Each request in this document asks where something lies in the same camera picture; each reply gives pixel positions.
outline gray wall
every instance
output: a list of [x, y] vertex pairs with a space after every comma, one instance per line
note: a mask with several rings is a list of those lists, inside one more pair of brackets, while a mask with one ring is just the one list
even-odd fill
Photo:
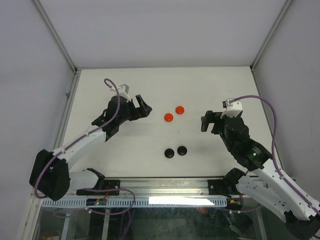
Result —
[[276, 145], [285, 169], [318, 200], [319, 11], [319, 0], [296, 0], [255, 70], [261, 95], [277, 111]]
[[38, 151], [49, 148], [72, 77], [30, 0], [0, 1], [0, 235], [18, 235]]
[[77, 67], [249, 66], [285, 0], [40, 0]]

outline metal frame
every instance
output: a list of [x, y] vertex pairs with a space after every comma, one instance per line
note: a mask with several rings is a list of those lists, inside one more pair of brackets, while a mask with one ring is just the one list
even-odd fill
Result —
[[66, 213], [65, 216], [68, 218], [64, 220], [61, 239], [62, 240], [74, 239], [75, 232], [76, 232], [78, 212], [75, 211], [72, 213], [72, 215], [71, 213]]
[[[52, 201], [50, 199], [45, 199], [42, 202], [43, 208], [53, 208], [53, 209], [85, 209], [87, 207], [87, 201], [93, 201], [99, 199], [100, 196], [73, 196], [73, 197], [63, 197], [58, 201]], [[208, 197], [207, 198], [214, 205], [201, 205], [202, 208], [225, 208], [227, 206], [226, 197]], [[178, 205], [178, 204], [150, 204], [149, 197], [136, 197], [133, 203], [133, 198], [130, 197], [118, 197], [110, 196], [107, 198], [105, 205], [92, 205], [89, 206], [90, 209], [98, 208], [129, 208], [133, 204], [132, 208], [196, 208], [199, 205]]]
[[267, 233], [266, 233], [264, 219], [262, 217], [261, 209], [257, 209], [255, 211], [255, 214], [256, 214], [256, 218], [257, 218], [256, 222], [258, 223], [258, 227], [257, 226], [256, 227], [260, 230], [259, 232], [261, 233], [261, 236], [260, 236], [261, 240], [267, 240], [268, 238], [267, 238]]
[[27, 212], [24, 215], [21, 229], [18, 234], [19, 240], [32, 240], [38, 227], [38, 216], [40, 213], [42, 200], [31, 197], [27, 205]]
[[293, 2], [294, 2], [294, 0], [286, 0], [285, 3], [283, 4], [278, 16], [276, 17], [275, 21], [273, 22], [271, 29], [269, 30], [268, 34], [266, 35], [266, 38], [263, 41], [263, 44], [262, 44], [258, 54], [256, 55], [252, 65], [251, 65], [251, 69], [255, 69], [256, 66], [258, 65], [262, 55], [267, 50], [269, 44], [271, 43], [274, 35], [276, 34], [280, 24], [282, 23], [284, 17], [286, 16], [286, 14], [287, 14], [287, 12]]
[[[69, 91], [66, 93], [66, 100], [64, 103], [64, 107], [61, 112], [61, 118], [54, 135], [54, 140], [51, 145], [52, 149], [62, 146], [63, 139], [65, 136], [65, 132], [67, 129], [68, 120], [70, 117], [70, 112], [72, 108], [72, 104], [75, 98], [76, 89], [79, 82], [79, 76], [81, 71], [77, 71], [71, 80]], [[22, 226], [19, 230], [18, 239], [19, 240], [31, 240], [36, 236], [36, 229], [38, 228], [38, 217], [40, 214], [40, 208], [42, 205], [42, 199], [38, 199], [34, 196], [34, 193], [31, 193], [31, 198], [27, 205], [27, 212], [25, 213], [22, 221]]]
[[[110, 209], [105, 209], [105, 213], [109, 214]], [[108, 238], [109, 220], [110, 220], [110, 215], [105, 215], [104, 222], [103, 222], [103, 229], [102, 229], [102, 237], [101, 237], [101, 239], [103, 240], [107, 240]]]
[[52, 22], [50, 21], [44, 7], [42, 6], [41, 2], [39, 0], [31, 0], [34, 8], [36, 9], [36, 11], [39, 13], [44, 25], [46, 26], [46, 28], [48, 29], [52, 40], [54, 41], [54, 43], [56, 44], [57, 48], [59, 49], [59, 51], [61, 52], [64, 60], [66, 61], [66, 63], [69, 65], [69, 67], [71, 68], [73, 73], [77, 72], [77, 68], [74, 64], [74, 62], [72, 61], [65, 45], [63, 44], [61, 38], [59, 37], [54, 25], [52, 24]]
[[[189, 197], [189, 198], [226, 198], [224, 195], [209, 195], [208, 180], [221, 180], [223, 177], [172, 177], [172, 178], [139, 178], [139, 177], [107, 177], [106, 180], [120, 180], [120, 186], [130, 189], [137, 198], [149, 198], [159, 196]], [[257, 182], [263, 181], [256, 176], [252, 176]], [[72, 198], [79, 197], [75, 191], [68, 192], [61, 200], [71, 201]], [[97, 198], [96, 195], [88, 195], [88, 198]], [[120, 191], [117, 198], [132, 198], [126, 191]]]

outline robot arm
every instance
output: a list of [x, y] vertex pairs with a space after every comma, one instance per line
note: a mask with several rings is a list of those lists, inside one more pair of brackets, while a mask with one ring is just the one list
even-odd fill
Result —
[[207, 111], [201, 117], [201, 131], [206, 132], [209, 124], [214, 123], [211, 133], [220, 135], [234, 159], [264, 180], [271, 189], [253, 181], [237, 168], [223, 179], [276, 214], [297, 238], [310, 239], [320, 229], [319, 201], [303, 191], [281, 168], [279, 174], [271, 153], [250, 138], [249, 128], [241, 118], [241, 102], [227, 99], [223, 107], [226, 108], [224, 112]]
[[101, 189], [105, 176], [98, 171], [88, 168], [80, 172], [69, 172], [72, 166], [88, 152], [94, 150], [108, 141], [119, 131], [119, 126], [126, 121], [134, 121], [147, 117], [152, 108], [148, 106], [140, 95], [136, 95], [139, 107], [135, 107], [133, 100], [128, 95], [129, 87], [122, 85], [117, 87], [118, 96], [113, 96], [108, 103], [107, 109], [95, 119], [88, 129], [66, 146], [53, 151], [41, 150], [35, 159], [29, 183], [35, 187], [41, 172], [52, 161], [38, 183], [38, 190], [47, 197], [56, 201], [62, 198], [68, 191], [79, 189]]

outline black joint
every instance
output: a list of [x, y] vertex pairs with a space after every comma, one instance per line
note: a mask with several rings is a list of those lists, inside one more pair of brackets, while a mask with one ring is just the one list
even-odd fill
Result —
[[228, 182], [231, 186], [236, 187], [239, 183], [239, 179], [245, 176], [246, 174], [238, 168], [231, 169], [224, 177], [223, 180]]
[[231, 195], [239, 195], [236, 186], [231, 186], [224, 179], [210, 179], [208, 180], [209, 195], [223, 195], [231, 198]]
[[[105, 176], [103, 176], [100, 172], [92, 169], [92, 168], [88, 168], [89, 171], [92, 171], [93, 173], [97, 174], [97, 176], [99, 177], [99, 180], [97, 182], [97, 184], [94, 186], [94, 188], [92, 188], [93, 190], [108, 190], [108, 189], [119, 189], [120, 188], [120, 180], [109, 180], [109, 179], [105, 179]], [[106, 192], [95, 192], [95, 191], [89, 191], [86, 189], [79, 189], [76, 191], [76, 194], [78, 196], [101, 196], [101, 195], [105, 195]], [[109, 192], [109, 196], [119, 196], [120, 191], [110, 191]]]
[[[53, 158], [53, 153], [41, 150], [34, 161], [33, 169], [29, 179], [31, 186], [35, 187], [40, 173]], [[38, 190], [48, 198], [57, 201], [61, 199], [70, 187], [69, 168], [65, 159], [55, 159], [50, 167], [44, 172]]]
[[108, 103], [107, 109], [91, 123], [93, 126], [103, 126], [102, 131], [106, 133], [105, 141], [108, 141], [115, 135], [119, 131], [120, 125], [124, 122], [145, 118], [150, 114], [152, 108], [145, 103], [140, 95], [135, 97], [139, 103], [139, 107], [137, 108], [132, 100], [128, 101], [125, 97], [120, 96], [119, 111], [116, 117], [106, 125], [106, 122], [110, 121], [118, 107], [118, 97], [113, 96]]

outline white table surface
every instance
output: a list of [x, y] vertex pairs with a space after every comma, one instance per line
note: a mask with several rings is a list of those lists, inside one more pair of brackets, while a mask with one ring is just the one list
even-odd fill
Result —
[[[141, 94], [153, 108], [143, 119], [125, 122], [110, 140], [88, 152], [71, 169], [94, 168], [106, 177], [218, 177], [232, 168], [245, 171], [228, 153], [218, 135], [201, 132], [201, 116], [207, 110], [223, 111], [222, 101], [257, 95], [249, 67], [119, 68], [82, 70], [76, 90], [64, 145], [83, 133], [104, 109], [113, 93], [104, 84], [129, 85], [129, 94]], [[271, 134], [262, 104], [244, 99], [243, 120], [250, 136], [271, 151]], [[183, 106], [182, 115], [175, 113]], [[172, 122], [164, 115], [172, 113]], [[177, 153], [179, 146], [187, 154]], [[166, 158], [167, 148], [175, 150]]]

